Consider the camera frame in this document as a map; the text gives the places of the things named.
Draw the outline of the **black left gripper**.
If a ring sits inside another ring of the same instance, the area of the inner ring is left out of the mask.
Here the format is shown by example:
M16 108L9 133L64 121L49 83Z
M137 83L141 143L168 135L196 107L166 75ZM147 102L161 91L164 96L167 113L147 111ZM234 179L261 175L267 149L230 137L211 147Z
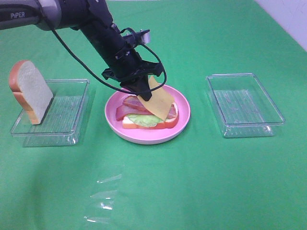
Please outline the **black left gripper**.
M143 100L148 101L152 97L148 79L137 79L143 75L153 74L160 76L164 67L161 63L142 60L141 56L126 41L102 40L101 57L107 63L108 68L102 72L107 79L120 82L120 86L130 92L136 92Z

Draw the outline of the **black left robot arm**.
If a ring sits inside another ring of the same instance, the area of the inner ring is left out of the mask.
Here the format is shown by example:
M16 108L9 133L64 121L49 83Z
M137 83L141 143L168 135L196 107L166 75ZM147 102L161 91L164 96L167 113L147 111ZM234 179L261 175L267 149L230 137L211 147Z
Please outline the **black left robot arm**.
M57 29L81 30L108 68L102 77L95 77L102 84L113 79L120 83L120 92L150 100L154 86L149 85L149 75L166 74L162 62L149 62L141 58L135 47L147 48L149 30L136 32L126 28L124 35L113 22L104 0L2 0L0 2L0 28L10 29L36 25L41 30L52 31L65 49L82 66L85 64L68 48Z

